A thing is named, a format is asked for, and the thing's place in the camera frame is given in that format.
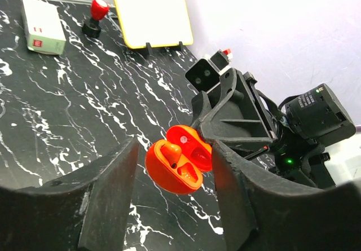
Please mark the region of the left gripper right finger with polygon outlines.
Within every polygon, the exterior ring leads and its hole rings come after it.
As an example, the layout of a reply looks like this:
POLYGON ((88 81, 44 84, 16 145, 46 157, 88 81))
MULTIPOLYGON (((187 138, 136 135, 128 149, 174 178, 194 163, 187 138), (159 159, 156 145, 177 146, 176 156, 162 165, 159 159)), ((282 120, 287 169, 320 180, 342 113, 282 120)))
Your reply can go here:
POLYGON ((224 143, 212 149, 227 250, 359 250, 360 181, 326 190, 279 177, 224 143))

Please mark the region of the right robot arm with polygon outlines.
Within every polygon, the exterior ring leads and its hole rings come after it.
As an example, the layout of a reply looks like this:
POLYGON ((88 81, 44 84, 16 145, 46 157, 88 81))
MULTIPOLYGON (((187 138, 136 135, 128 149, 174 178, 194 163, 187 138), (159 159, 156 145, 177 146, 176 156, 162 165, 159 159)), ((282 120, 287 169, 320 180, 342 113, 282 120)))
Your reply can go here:
POLYGON ((211 67, 188 71, 196 129, 207 143, 221 141, 239 156, 274 158, 270 172, 293 182, 326 189, 335 182, 325 167, 328 146, 350 138, 356 127, 326 84, 274 103, 256 88, 250 73, 211 67))

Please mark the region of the red earbud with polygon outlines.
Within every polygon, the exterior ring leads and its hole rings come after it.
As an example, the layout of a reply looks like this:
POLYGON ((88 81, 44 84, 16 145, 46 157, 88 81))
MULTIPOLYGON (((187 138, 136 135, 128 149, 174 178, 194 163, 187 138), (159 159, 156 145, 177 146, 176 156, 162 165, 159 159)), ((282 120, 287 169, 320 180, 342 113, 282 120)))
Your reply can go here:
POLYGON ((176 144, 167 142, 160 148, 160 151, 162 155, 167 159, 170 167, 175 169, 182 155, 181 147, 176 144))

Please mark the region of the red round case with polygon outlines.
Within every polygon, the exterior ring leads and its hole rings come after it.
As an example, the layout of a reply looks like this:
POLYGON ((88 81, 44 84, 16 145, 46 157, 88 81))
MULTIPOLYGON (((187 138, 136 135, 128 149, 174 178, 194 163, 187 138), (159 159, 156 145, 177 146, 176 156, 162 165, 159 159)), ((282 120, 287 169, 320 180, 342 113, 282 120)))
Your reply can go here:
POLYGON ((165 139, 149 148, 144 163, 159 187, 188 195, 201 187, 203 172, 212 170, 212 147, 195 129, 175 125, 167 131, 165 139))

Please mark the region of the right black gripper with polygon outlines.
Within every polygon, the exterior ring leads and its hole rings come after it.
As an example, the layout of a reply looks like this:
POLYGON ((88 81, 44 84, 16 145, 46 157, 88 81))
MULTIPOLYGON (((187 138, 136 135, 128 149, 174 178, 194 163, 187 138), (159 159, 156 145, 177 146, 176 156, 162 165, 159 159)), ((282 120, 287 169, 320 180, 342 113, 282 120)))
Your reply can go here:
POLYGON ((322 154, 324 146, 295 133, 299 124, 291 123, 281 111, 298 96, 276 105, 255 88, 256 82, 249 73, 244 78, 235 68, 228 69, 214 90, 201 91, 192 98, 191 127, 210 144, 219 141, 237 149, 267 146, 275 161, 270 172, 283 178, 310 178, 309 159, 322 154))

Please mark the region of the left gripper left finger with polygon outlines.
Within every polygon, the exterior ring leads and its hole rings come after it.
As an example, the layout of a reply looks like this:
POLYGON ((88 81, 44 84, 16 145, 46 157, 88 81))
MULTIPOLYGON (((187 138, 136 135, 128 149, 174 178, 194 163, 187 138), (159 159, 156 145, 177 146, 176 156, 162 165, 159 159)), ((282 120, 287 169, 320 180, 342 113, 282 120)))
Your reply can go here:
POLYGON ((41 187, 2 187, 1 249, 121 250, 138 156, 129 138, 41 187))

